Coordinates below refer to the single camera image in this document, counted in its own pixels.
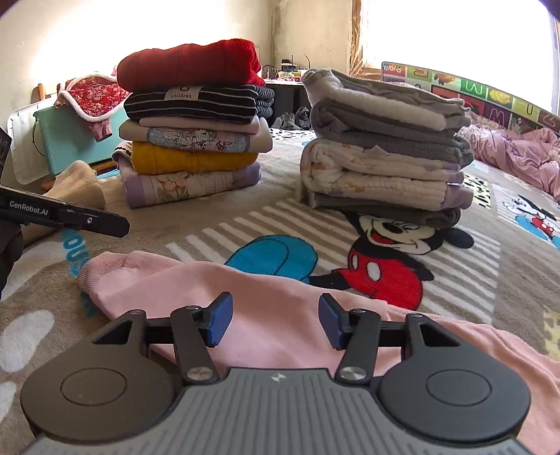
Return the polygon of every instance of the striped pattern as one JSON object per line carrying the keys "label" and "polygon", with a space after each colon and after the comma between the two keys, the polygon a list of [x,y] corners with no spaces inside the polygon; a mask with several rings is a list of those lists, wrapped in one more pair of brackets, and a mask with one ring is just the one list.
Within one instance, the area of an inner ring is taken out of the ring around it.
{"label": "striped pattern", "polygon": [[135,92],[124,102],[132,120],[157,115],[176,115],[249,124],[255,115],[270,117],[274,91],[256,85],[201,87],[196,99],[165,100],[167,90]]}
{"label": "striped pattern", "polygon": [[[494,309],[500,243],[471,228],[460,226],[474,239],[466,250],[444,244],[423,256],[414,256],[435,279],[424,282],[420,310],[474,322],[491,323]],[[259,210],[167,245],[177,259],[225,263],[239,248],[258,237],[283,234],[309,243],[318,255],[313,275],[347,267],[347,254],[358,238],[344,216],[336,211],[315,211],[293,199],[278,201]]]}

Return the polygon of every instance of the window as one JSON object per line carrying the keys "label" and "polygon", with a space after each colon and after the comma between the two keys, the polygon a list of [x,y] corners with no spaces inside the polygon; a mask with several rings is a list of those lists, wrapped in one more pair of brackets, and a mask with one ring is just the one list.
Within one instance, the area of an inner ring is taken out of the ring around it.
{"label": "window", "polygon": [[556,20],[538,0],[361,0],[363,65],[463,76],[558,112]]}

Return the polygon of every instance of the pink sweatshirt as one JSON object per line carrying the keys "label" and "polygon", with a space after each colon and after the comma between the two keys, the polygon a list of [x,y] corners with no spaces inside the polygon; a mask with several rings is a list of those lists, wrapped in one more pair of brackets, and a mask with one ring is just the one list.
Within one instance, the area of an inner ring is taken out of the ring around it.
{"label": "pink sweatshirt", "polygon": [[[143,309],[149,318],[167,317],[185,305],[207,306],[222,291],[229,291],[234,317],[220,345],[210,349],[221,371],[227,366],[335,371],[342,352],[330,347],[317,316],[323,292],[331,293],[346,309],[367,308],[387,321],[403,321],[408,313],[382,300],[324,290],[290,278],[251,275],[210,262],[181,263],[141,251],[99,255],[81,269],[78,285],[111,319],[132,309]],[[531,408],[519,439],[536,455],[556,454],[560,450],[560,363],[508,332],[429,316],[525,379]],[[172,346],[155,349],[174,359]],[[399,348],[380,348],[375,374],[384,374],[399,361]]]}

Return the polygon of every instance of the black cloth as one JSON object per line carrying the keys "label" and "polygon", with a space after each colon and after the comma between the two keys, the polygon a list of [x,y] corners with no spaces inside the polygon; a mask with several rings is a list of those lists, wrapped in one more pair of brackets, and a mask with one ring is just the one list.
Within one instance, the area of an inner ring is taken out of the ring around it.
{"label": "black cloth", "polygon": [[124,110],[131,120],[174,115],[247,125],[255,115],[270,117],[273,101],[274,91],[257,85],[177,87],[132,93]]}
{"label": "black cloth", "polygon": [[21,257],[23,251],[24,237],[21,235],[21,226],[0,220],[0,298],[13,264]]}

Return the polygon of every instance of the striped shirt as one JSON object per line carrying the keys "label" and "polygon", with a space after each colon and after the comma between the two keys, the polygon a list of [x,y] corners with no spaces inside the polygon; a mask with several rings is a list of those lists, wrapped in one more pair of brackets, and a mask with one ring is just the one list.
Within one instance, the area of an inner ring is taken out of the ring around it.
{"label": "striped shirt", "polygon": [[274,91],[256,85],[175,87],[132,93],[124,102],[131,120],[158,115],[249,124],[255,115],[270,117]]}

